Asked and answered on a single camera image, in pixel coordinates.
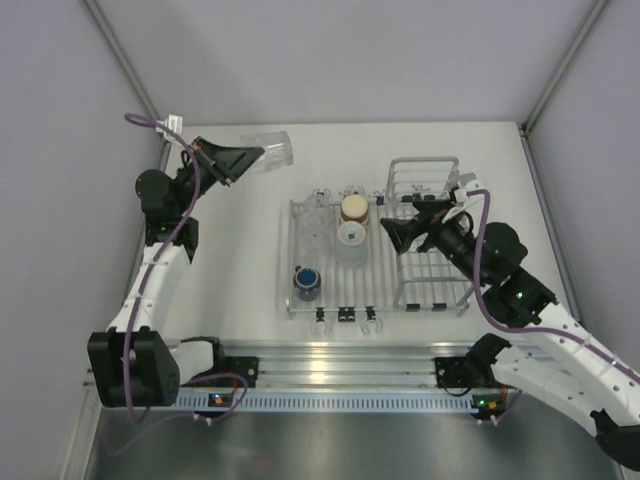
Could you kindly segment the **clear plastic tumbler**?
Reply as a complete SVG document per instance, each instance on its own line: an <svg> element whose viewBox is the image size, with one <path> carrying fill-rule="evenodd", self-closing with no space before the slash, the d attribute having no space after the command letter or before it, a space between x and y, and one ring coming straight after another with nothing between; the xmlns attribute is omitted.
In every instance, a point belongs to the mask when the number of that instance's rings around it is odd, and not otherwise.
<svg viewBox="0 0 640 480"><path fill-rule="evenodd" d="M324 220L330 212L330 200L324 193L311 194L303 203L303 213L308 219Z"/></svg>
<svg viewBox="0 0 640 480"><path fill-rule="evenodd" d="M327 256L331 247L331 223L326 217L304 217L301 226L301 254L308 261Z"/></svg>
<svg viewBox="0 0 640 480"><path fill-rule="evenodd" d="M251 175L271 173L294 162L293 147L286 131L246 134L240 137L245 147L260 147L261 157L249 168Z"/></svg>

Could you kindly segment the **cream steel cup brown band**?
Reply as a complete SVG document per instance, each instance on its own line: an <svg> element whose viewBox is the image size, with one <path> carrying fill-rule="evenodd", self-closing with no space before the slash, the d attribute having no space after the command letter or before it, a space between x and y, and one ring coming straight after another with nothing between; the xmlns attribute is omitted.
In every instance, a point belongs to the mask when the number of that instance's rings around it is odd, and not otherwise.
<svg viewBox="0 0 640 480"><path fill-rule="evenodd" d="M345 196L340 205L340 222L357 222L367 227L369 223L368 200L360 194Z"/></svg>

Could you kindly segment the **light blue ceramic mug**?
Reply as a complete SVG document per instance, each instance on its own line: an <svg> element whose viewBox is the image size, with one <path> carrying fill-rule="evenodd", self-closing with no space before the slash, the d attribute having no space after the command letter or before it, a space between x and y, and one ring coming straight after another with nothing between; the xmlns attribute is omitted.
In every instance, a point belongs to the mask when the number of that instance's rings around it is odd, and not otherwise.
<svg viewBox="0 0 640 480"><path fill-rule="evenodd" d="M360 267L368 258L367 231L359 222L342 223L336 233L337 261L348 267Z"/></svg>

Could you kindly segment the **dark blue ceramic mug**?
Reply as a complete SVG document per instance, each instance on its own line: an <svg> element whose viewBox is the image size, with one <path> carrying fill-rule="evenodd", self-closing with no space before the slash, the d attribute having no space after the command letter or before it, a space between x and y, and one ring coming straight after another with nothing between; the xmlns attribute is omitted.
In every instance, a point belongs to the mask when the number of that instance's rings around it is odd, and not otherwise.
<svg viewBox="0 0 640 480"><path fill-rule="evenodd" d="M312 302L320 295L322 277L318 270L298 265L294 269L292 284L298 299Z"/></svg>

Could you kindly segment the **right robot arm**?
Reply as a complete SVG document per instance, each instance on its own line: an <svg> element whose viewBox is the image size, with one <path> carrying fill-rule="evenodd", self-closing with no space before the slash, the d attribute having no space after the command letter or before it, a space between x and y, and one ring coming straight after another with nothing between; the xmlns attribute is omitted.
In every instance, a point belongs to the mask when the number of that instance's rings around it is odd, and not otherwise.
<svg viewBox="0 0 640 480"><path fill-rule="evenodd" d="M491 325L466 354L470 379L505 383L563 413L619 465L639 468L639 373L599 342L557 296L521 265L528 250L516 231L488 219L490 194L478 222L452 200L421 200L410 219L380 224L397 254L417 238L419 252L442 253L469 281Z"/></svg>

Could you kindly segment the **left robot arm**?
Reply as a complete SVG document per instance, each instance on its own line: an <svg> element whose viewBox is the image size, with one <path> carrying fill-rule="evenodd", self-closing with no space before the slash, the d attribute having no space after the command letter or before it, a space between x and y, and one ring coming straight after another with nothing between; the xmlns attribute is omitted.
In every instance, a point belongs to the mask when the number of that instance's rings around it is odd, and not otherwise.
<svg viewBox="0 0 640 480"><path fill-rule="evenodd" d="M175 290L195 257L199 223L192 211L212 186L229 186L265 154L259 146L226 147L196 138L175 176L158 169L135 182L145 218L139 271L114 320L87 344L101 403L109 408L172 405L194 379L215 386L228 363L216 337L193 337L171 348L160 329Z"/></svg>

